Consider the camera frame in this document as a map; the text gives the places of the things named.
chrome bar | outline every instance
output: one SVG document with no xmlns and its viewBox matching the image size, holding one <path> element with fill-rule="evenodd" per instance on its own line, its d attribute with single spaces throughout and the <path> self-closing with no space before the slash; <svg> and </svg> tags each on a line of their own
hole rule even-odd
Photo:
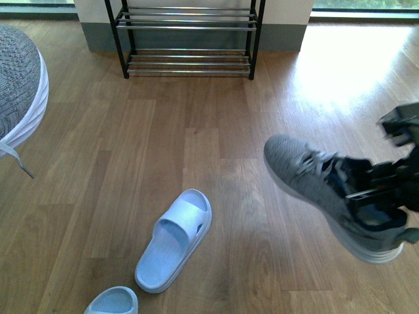
<svg viewBox="0 0 419 314">
<path fill-rule="evenodd" d="M 132 10 L 217 10 L 217 11 L 250 11 L 251 8 L 215 8 L 215 7 L 128 7 Z"/>
<path fill-rule="evenodd" d="M 181 54 L 172 54 L 172 55 L 158 55 L 158 54 L 134 54 L 132 55 L 132 59 L 138 58 L 190 58 L 190 59 L 243 59 L 246 60 L 247 56 L 194 56 L 194 55 L 181 55 Z"/>
<path fill-rule="evenodd" d="M 212 74 L 249 74 L 250 71 L 223 71 L 223 70 L 154 70 L 154 69 L 129 69 L 135 73 L 212 73 Z"/>
<path fill-rule="evenodd" d="M 128 62 L 129 65 L 188 65 L 218 67 L 249 67 L 250 63 L 215 63 L 215 62 Z"/>
<path fill-rule="evenodd" d="M 129 18 L 119 18 L 118 21 L 120 22 L 130 22 L 130 23 L 139 23 L 139 24 L 166 24 L 166 23 L 226 23 L 226 24 L 256 24 L 257 21 L 230 21 L 230 20 L 140 20 L 140 19 L 129 19 Z"/>
<path fill-rule="evenodd" d="M 139 48 L 137 51 L 210 51 L 210 52 L 246 52 L 243 49 L 188 49 L 188 48 Z"/>
<path fill-rule="evenodd" d="M 255 27 L 212 27 L 212 26 L 127 26 L 118 25 L 118 29 L 170 29 L 170 30 L 200 30 L 200 31 L 256 31 Z"/>
<path fill-rule="evenodd" d="M 220 18 L 252 18 L 254 14 L 217 14 L 217 13 L 182 13 L 182 12 L 165 12 L 165 13 L 136 13 L 123 12 L 123 15 L 129 16 L 212 16 Z"/>
</svg>

white wall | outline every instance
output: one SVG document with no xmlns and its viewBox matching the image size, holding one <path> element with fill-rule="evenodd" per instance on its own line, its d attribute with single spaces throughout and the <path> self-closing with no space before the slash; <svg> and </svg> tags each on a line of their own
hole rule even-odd
<svg viewBox="0 0 419 314">
<path fill-rule="evenodd" d="M 80 22 L 109 23 L 106 6 L 103 0 L 74 0 Z M 120 7 L 120 0 L 111 0 L 113 12 L 116 14 Z M 199 7 L 248 7 L 249 0 L 131 0 L 130 5 L 152 6 L 199 6 Z M 314 0 L 266 0 L 264 24 L 297 24 L 306 25 Z"/>
</svg>

slipper strap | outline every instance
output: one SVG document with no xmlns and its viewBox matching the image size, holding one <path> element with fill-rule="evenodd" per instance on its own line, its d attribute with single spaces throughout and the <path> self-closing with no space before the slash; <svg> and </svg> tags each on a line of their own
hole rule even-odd
<svg viewBox="0 0 419 314">
<path fill-rule="evenodd" d="M 159 220 L 168 220 L 178 225 L 188 235 L 189 243 L 192 243 L 198 234 L 199 225 L 205 223 L 207 216 L 207 211 L 178 198 Z"/>
</svg>

shoelace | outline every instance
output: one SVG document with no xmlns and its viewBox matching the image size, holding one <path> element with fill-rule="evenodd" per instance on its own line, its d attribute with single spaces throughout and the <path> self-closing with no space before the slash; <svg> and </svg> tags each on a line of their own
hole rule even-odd
<svg viewBox="0 0 419 314">
<path fill-rule="evenodd" d="M 308 173 L 314 171 L 316 175 L 322 179 L 326 178 L 328 174 L 335 168 L 339 173 L 339 176 L 342 174 L 346 176 L 343 171 L 340 170 L 342 165 L 342 160 L 337 160 L 334 162 L 332 159 L 340 156 L 339 153 L 326 153 L 321 152 L 320 150 L 307 150 L 304 152 L 300 158 L 297 160 L 296 165 L 298 167 L 297 175 L 302 173 Z M 329 163 L 326 169 L 323 169 L 324 164 Z"/>
<path fill-rule="evenodd" d="M 23 171 L 25 171 L 32 179 L 34 178 L 33 174 L 28 169 L 26 169 L 26 167 L 23 165 L 22 161 L 20 160 L 18 153 L 12 147 L 0 142 L 0 150 L 5 152 L 6 154 L 9 154 L 15 157 L 19 163 L 19 166 L 23 169 Z"/>
</svg>

knit fabric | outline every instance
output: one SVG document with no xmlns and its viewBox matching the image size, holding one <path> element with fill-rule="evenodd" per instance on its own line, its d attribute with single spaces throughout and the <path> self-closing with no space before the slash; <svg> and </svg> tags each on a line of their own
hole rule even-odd
<svg viewBox="0 0 419 314">
<path fill-rule="evenodd" d="M 0 139 L 23 119 L 38 90 L 38 49 L 22 31 L 0 25 Z"/>
</svg>

